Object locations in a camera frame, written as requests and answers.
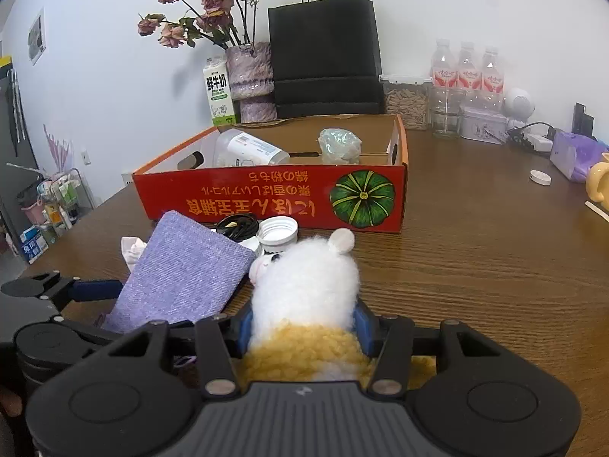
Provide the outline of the green white milk carton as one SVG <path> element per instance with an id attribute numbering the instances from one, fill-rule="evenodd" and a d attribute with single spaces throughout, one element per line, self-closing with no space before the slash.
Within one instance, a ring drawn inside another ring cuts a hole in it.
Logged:
<path id="1" fill-rule="evenodd" d="M 207 103 L 214 126 L 236 123 L 225 57 L 213 57 L 203 68 Z"/>

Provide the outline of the empty drinking glass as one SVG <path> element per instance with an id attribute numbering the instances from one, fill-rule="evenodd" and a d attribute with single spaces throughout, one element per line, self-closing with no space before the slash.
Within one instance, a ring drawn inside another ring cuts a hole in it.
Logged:
<path id="1" fill-rule="evenodd" d="M 462 91 L 445 87 L 432 87 L 429 96 L 432 132 L 439 137 L 458 136 L 458 114 L 461 106 Z"/>

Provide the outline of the right water bottle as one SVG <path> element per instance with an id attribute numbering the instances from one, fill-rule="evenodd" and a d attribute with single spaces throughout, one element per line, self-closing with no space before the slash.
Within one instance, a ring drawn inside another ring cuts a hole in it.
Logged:
<path id="1" fill-rule="evenodd" d="M 500 112 L 504 99 L 505 77 L 499 67 L 499 49 L 488 46 L 482 57 L 481 91 L 483 106 L 493 112 Z"/>

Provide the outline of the small white round lid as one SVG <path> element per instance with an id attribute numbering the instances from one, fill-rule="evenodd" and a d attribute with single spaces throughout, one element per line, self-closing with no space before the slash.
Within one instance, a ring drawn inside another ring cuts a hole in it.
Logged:
<path id="1" fill-rule="evenodd" d="M 529 172 L 529 179 L 535 184 L 543 187 L 549 187 L 552 183 L 552 179 L 549 174 L 535 169 Z"/>

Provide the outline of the white tissue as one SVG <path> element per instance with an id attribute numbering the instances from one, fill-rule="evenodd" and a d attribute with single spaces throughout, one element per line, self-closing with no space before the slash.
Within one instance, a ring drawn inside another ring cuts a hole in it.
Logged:
<path id="1" fill-rule="evenodd" d="M 121 253 L 125 264 L 130 272 L 135 268 L 138 260 L 142 257 L 147 243 L 139 237 L 123 236 L 120 242 Z"/>

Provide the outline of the black power strip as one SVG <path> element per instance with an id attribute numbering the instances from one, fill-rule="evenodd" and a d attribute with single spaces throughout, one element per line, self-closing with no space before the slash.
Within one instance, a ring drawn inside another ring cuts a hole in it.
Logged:
<path id="1" fill-rule="evenodd" d="M 557 132 L 558 129 L 546 122 L 526 123 L 513 119 L 509 120 L 507 129 L 510 144 L 544 158 L 550 157 Z"/>

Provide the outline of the purple knitted cloth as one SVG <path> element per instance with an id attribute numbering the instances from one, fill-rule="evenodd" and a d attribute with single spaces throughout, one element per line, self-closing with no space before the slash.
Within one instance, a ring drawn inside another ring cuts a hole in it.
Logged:
<path id="1" fill-rule="evenodd" d="M 221 313 L 256 254 L 177 211 L 158 222 L 103 327 L 126 333 L 152 320 Z"/>

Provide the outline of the left water bottle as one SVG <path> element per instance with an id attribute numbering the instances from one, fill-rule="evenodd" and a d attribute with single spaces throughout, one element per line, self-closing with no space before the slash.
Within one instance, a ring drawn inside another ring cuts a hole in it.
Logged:
<path id="1" fill-rule="evenodd" d="M 438 38 L 435 41 L 435 52 L 432 54 L 430 63 L 430 77 L 437 97 L 448 101 L 457 83 L 456 65 L 448 39 Z"/>

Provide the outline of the iridescent plastic wrap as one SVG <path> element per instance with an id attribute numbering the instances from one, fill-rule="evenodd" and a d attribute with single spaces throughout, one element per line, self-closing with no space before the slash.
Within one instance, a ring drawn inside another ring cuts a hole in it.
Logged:
<path id="1" fill-rule="evenodd" d="M 342 128 L 323 129 L 318 137 L 324 165 L 356 165 L 361 155 L 361 139 Z"/>

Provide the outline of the white yellow plush toy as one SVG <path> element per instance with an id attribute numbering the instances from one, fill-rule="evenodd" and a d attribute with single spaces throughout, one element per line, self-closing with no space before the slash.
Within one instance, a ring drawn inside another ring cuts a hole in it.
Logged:
<path id="1" fill-rule="evenodd" d="M 371 381 L 376 361 L 355 333 L 360 279 L 353 232 L 336 229 L 257 258 L 249 270 L 253 322 L 235 362 L 239 384 Z"/>

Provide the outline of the white screw cap lid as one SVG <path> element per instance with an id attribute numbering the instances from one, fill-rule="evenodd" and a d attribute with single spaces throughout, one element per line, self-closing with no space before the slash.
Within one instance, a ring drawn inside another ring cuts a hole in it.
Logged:
<path id="1" fill-rule="evenodd" d="M 284 252 L 297 243 L 298 223 L 288 216 L 276 216 L 259 223 L 257 238 L 264 254 Z"/>

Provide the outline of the white charger plug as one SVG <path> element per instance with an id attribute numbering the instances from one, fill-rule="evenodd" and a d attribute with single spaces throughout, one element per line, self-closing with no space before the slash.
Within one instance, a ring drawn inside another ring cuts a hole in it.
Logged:
<path id="1" fill-rule="evenodd" d="M 550 153 L 553 148 L 553 141 L 547 137 L 535 133 L 525 133 L 525 140 L 537 153 Z"/>

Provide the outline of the white plastic bottle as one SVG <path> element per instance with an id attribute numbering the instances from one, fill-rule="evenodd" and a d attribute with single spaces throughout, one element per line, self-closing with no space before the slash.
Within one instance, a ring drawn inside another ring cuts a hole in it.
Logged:
<path id="1" fill-rule="evenodd" d="M 289 162 L 287 152 L 242 130 L 226 130 L 216 141 L 215 167 L 283 165 Z"/>

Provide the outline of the white round speaker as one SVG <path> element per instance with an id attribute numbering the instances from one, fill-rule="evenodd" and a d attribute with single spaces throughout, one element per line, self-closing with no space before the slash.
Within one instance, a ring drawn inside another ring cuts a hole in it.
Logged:
<path id="1" fill-rule="evenodd" d="M 520 88 L 510 89 L 503 102 L 503 114 L 508 120 L 507 129 L 524 127 L 535 109 L 532 96 L 527 91 Z"/>

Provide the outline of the black paper shopping bag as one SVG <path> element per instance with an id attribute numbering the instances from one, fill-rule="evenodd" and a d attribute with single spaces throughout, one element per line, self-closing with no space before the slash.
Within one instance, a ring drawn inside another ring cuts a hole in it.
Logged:
<path id="1" fill-rule="evenodd" d="M 268 11 L 280 119 L 383 112 L 371 0 L 301 0 Z"/>

